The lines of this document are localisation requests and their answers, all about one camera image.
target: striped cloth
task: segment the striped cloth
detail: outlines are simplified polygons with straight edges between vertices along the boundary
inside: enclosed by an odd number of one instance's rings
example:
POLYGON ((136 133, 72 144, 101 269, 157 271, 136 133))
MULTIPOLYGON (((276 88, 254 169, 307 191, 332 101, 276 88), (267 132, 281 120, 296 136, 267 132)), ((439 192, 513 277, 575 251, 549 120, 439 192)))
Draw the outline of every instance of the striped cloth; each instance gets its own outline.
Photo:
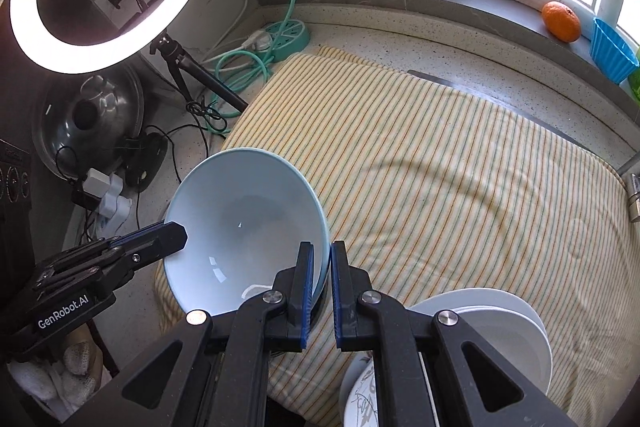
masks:
MULTIPOLYGON (((319 55, 292 56, 225 148, 295 165, 350 263, 406 306, 465 287, 525 299, 549 334, 550 398, 581 427, 605 425, 640 373, 640 241, 614 170, 473 95, 340 50, 319 55)), ((182 312, 162 267, 156 294, 166 328, 182 312)), ((352 356, 335 348, 328 306, 302 355, 273 360, 269 394, 339 425, 352 356)))

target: light blue bowl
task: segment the light blue bowl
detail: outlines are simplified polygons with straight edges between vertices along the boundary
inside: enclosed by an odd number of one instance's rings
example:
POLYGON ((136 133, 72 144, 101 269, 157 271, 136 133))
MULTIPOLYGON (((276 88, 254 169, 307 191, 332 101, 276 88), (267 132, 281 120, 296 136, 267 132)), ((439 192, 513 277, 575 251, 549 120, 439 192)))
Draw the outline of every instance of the light blue bowl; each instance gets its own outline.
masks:
POLYGON ((593 18, 591 58, 606 77, 619 84, 640 67, 629 45, 606 22, 593 18))

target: black tripod pole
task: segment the black tripod pole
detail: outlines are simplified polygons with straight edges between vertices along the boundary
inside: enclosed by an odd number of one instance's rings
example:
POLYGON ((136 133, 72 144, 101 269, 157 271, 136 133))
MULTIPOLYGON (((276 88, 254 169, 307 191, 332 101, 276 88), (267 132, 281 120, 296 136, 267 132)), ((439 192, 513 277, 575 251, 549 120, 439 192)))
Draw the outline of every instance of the black tripod pole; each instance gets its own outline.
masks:
MULTIPOLYGON (((177 72, 177 68, 180 68, 182 71, 189 73, 193 78, 199 81, 199 83, 207 87, 207 89, 210 89, 218 95, 234 109, 243 112, 247 108, 248 104, 242 98, 193 60, 193 57, 191 57, 191 55, 188 54, 184 48, 177 41, 174 41, 167 33, 160 35, 151 44, 151 53, 153 54, 155 50, 160 51, 162 58, 164 58, 167 66, 169 67, 169 72, 174 78, 176 78, 176 76, 180 77, 179 74, 175 74, 177 72)), ((181 77, 180 80, 181 82, 178 83, 180 92, 185 95, 185 98, 191 100, 191 95, 187 90, 186 84, 181 77)))

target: green cable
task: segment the green cable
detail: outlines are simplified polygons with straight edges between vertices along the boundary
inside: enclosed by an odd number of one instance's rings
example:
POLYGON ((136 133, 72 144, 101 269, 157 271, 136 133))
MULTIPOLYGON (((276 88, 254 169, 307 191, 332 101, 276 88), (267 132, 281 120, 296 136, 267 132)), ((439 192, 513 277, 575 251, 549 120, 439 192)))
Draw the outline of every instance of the green cable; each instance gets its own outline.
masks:
MULTIPOLYGON (((280 27, 278 28, 278 32, 276 33, 275 38, 271 41, 271 45, 269 46, 269 49, 267 51, 267 54, 264 57, 264 60, 261 60, 260 57, 258 57, 257 55, 253 54, 252 52, 248 52, 246 50, 230 51, 230 52, 227 52, 227 53, 222 54, 220 56, 220 58, 218 59, 218 61, 216 63, 216 66, 214 68, 214 73, 233 92, 242 92, 247 87, 251 86, 254 83, 255 78, 259 73, 262 73, 262 76, 264 78, 264 82, 265 83, 267 82, 267 80, 269 79, 269 76, 270 76, 270 72, 269 72, 267 66, 271 62, 273 62, 273 49, 276 46, 276 44, 277 44, 278 40, 280 39, 280 37, 282 36, 282 33, 283 33, 284 29, 287 26, 287 23, 291 19, 291 15, 293 13, 293 9, 294 9, 295 5, 296 5, 296 0, 290 0, 289 1, 289 8, 287 9, 287 13, 286 13, 284 19, 280 22, 280 27), (236 76, 236 74, 242 73, 243 70, 236 71, 235 73, 231 74, 231 76, 229 76, 226 79, 222 78, 222 76, 220 75, 220 73, 221 73, 220 69, 222 67, 222 64, 224 62, 228 61, 230 58, 236 57, 238 55, 245 55, 245 56, 251 58, 252 60, 255 61, 256 65, 250 71, 247 71, 246 73, 243 73, 241 76, 236 76)), ((220 102, 220 98, 216 94, 212 94, 211 100, 210 100, 210 103, 209 103, 209 107, 213 107, 214 105, 216 105, 219 102, 220 102)), ((223 118, 235 118, 235 117, 240 115, 240 112, 239 111, 234 111, 232 113, 220 113, 220 115, 223 118)), ((230 132, 230 129, 226 129, 223 132, 217 131, 216 129, 213 129, 212 127, 210 127, 209 123, 207 123, 207 128, 208 128, 209 132, 211 132, 213 134, 223 134, 223 135, 225 135, 225 134, 228 134, 230 132)))

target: glowing ring light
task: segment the glowing ring light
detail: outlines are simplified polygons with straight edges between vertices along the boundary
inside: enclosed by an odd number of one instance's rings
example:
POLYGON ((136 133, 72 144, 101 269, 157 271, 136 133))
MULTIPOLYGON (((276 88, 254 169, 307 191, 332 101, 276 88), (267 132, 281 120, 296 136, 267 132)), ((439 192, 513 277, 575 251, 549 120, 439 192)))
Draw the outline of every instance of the glowing ring light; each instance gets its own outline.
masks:
POLYGON ((88 73, 107 68, 149 44, 174 20, 188 0, 163 0, 144 20, 115 39, 75 46, 45 28, 36 0, 11 0, 11 25, 18 44, 36 64, 59 73, 88 73))

